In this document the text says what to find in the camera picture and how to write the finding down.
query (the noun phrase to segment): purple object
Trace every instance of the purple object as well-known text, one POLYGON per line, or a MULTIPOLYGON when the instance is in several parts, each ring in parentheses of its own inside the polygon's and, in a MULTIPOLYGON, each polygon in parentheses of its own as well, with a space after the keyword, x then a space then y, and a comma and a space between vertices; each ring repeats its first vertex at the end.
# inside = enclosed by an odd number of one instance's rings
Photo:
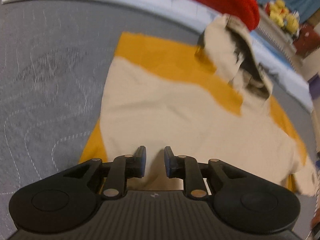
POLYGON ((309 81, 309 91, 312 99, 320 96, 320 77, 318 74, 314 75, 309 81))

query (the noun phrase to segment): circular joint cover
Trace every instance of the circular joint cover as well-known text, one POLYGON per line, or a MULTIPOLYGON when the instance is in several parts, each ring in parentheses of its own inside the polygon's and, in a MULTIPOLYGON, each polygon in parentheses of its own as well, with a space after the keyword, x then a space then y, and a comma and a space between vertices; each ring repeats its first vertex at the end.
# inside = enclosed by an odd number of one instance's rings
POLYGON ((293 228, 300 202, 284 187, 243 178, 224 185, 214 197, 213 208, 223 221, 240 231, 273 234, 293 228))
POLYGON ((44 179, 18 190, 9 212, 18 228, 58 233, 87 221, 97 206, 96 195, 80 179, 44 179))

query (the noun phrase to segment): yellow stuffed toy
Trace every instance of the yellow stuffed toy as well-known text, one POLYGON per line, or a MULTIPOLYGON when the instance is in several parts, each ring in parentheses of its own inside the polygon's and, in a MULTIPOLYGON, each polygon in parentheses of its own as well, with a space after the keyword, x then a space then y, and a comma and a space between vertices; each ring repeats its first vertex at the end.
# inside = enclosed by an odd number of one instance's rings
POLYGON ((299 20, 291 13, 285 6, 283 0, 276 0, 274 3, 268 3, 269 6, 269 18, 280 28, 284 28, 291 35, 295 34, 299 29, 299 20))
POLYGON ((299 28, 299 22, 296 19, 296 17, 294 17, 293 14, 289 13, 286 17, 285 17, 287 24, 285 26, 285 29, 290 33, 290 34, 295 34, 299 28))
POLYGON ((273 21, 275 24, 277 24, 280 28, 282 28, 284 26, 283 18, 278 12, 270 11, 269 18, 271 21, 273 21))
POLYGON ((285 8, 285 2, 284 0, 276 0, 275 1, 275 5, 279 8, 279 9, 284 9, 285 8))

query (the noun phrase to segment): bed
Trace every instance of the bed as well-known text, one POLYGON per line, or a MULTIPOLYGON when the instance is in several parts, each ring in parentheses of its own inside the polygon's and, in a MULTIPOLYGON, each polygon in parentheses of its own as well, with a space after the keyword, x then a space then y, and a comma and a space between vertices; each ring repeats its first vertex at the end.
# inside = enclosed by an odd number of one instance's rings
MULTIPOLYGON (((18 188, 77 164, 100 113, 104 82, 123 31, 196 44, 199 33, 148 12, 93 1, 31 0, 0 5, 0 239, 15 226, 18 188)), ((308 111, 276 82, 279 100, 313 161, 308 111)), ((294 231, 305 238, 316 198, 298 196, 294 231)))

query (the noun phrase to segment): bedsheet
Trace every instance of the bedsheet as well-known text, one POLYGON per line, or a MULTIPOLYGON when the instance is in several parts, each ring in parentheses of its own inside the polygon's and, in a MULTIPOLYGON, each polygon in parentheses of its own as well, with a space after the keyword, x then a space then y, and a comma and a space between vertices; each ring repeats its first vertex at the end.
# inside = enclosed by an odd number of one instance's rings
MULTIPOLYGON (((127 7, 67 0, 0 5, 0 239, 15 231, 8 202, 19 187, 77 164, 100 113, 122 31, 196 44, 194 31, 127 7)), ((278 85, 279 100, 311 158, 310 115, 278 85)), ((294 228, 308 234, 315 198, 299 196, 294 228)))

